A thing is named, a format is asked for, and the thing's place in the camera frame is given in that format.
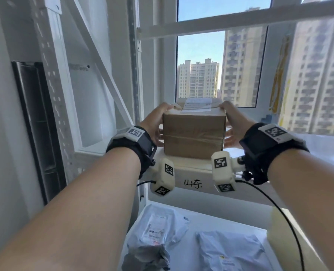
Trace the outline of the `person's left hand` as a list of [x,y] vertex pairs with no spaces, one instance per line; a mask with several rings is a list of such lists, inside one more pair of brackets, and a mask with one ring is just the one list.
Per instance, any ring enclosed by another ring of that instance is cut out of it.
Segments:
[[151,137],[151,140],[157,147],[163,147],[163,130],[160,125],[163,124],[163,114],[159,114],[156,108],[141,122],[139,126],[142,127]]

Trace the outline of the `person's right hand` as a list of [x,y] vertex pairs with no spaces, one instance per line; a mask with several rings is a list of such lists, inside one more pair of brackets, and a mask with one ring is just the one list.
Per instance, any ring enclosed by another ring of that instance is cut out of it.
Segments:
[[224,148],[242,149],[240,141],[257,122],[246,117],[237,107],[234,113],[226,113],[226,117],[230,129],[225,133]]

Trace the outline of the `brown cardboard box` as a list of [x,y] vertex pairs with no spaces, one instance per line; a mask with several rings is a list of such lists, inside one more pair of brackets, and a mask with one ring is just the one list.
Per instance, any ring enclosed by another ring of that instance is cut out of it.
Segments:
[[164,153],[210,159],[224,149],[227,117],[220,98],[179,98],[163,114]]

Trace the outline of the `person's left forearm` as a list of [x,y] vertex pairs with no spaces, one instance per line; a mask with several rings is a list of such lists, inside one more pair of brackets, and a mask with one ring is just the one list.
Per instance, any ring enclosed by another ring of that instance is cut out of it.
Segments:
[[0,271],[117,271],[140,170],[125,147],[99,158],[0,252]]

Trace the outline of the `person's right forearm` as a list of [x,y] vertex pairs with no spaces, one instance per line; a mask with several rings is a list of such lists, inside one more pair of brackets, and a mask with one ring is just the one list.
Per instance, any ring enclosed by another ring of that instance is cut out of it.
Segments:
[[303,150],[270,164],[268,179],[330,271],[334,271],[334,165]]

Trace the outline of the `low beige apartment building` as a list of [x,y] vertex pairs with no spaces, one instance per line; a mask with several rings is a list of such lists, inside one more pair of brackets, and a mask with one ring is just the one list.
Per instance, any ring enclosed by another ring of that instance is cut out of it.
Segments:
[[191,63],[186,60],[177,66],[176,99],[216,98],[218,96],[219,63],[212,59]]

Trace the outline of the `tall beige apartment building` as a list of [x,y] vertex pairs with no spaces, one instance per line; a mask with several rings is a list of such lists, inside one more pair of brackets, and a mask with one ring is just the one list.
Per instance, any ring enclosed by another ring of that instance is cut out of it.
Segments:
[[223,101],[256,107],[267,31],[267,26],[225,31],[220,82]]
[[279,124],[334,136],[334,18],[297,24]]

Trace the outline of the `yellow tape strip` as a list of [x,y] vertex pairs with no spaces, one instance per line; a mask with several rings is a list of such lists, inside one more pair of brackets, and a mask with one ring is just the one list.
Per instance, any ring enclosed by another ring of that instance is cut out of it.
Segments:
[[272,115],[278,114],[280,97],[282,95],[282,77],[288,59],[289,48],[291,45],[291,35],[286,35],[282,39],[282,45],[279,50],[279,60],[275,70],[272,91],[269,100],[269,111]]

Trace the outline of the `white board panel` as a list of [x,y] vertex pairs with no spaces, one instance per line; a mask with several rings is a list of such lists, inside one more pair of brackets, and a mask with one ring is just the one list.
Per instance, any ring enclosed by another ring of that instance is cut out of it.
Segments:
[[74,150],[102,155],[135,123],[127,0],[61,0]]

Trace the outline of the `crumpled grey parcel bag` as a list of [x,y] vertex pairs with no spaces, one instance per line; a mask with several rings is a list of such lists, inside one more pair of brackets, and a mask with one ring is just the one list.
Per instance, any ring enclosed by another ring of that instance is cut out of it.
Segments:
[[189,224],[176,210],[147,205],[126,238],[121,271],[170,271],[170,251],[185,236]]

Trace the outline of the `black framed panel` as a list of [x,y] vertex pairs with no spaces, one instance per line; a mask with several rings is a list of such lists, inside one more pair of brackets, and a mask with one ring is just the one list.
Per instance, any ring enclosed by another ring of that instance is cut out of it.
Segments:
[[47,205],[67,181],[43,64],[12,61],[11,65],[43,202]]

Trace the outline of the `flat grey parcel bag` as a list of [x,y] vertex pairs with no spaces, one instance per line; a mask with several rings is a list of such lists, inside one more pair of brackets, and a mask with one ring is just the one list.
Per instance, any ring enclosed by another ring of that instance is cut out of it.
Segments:
[[273,271],[254,234],[202,231],[196,233],[196,241],[201,271]]

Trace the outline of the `white window frame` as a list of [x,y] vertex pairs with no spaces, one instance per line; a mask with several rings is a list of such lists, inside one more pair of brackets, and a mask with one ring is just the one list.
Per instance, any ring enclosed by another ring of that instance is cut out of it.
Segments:
[[[155,95],[175,102],[177,66],[212,59],[219,63],[218,96],[225,31],[267,26],[260,84],[255,108],[237,107],[256,121],[278,123],[296,26],[299,22],[334,18],[334,0],[139,0],[143,85],[154,74]],[[269,111],[273,78],[282,39],[291,35],[291,45],[282,77],[282,95],[277,115]]]

